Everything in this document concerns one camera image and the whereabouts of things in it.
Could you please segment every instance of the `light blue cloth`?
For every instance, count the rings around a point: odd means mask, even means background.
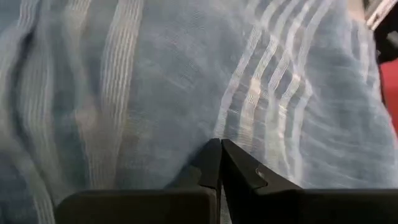
[[[397,187],[374,48],[343,0],[0,0],[0,223],[162,188],[213,137],[305,188]]]

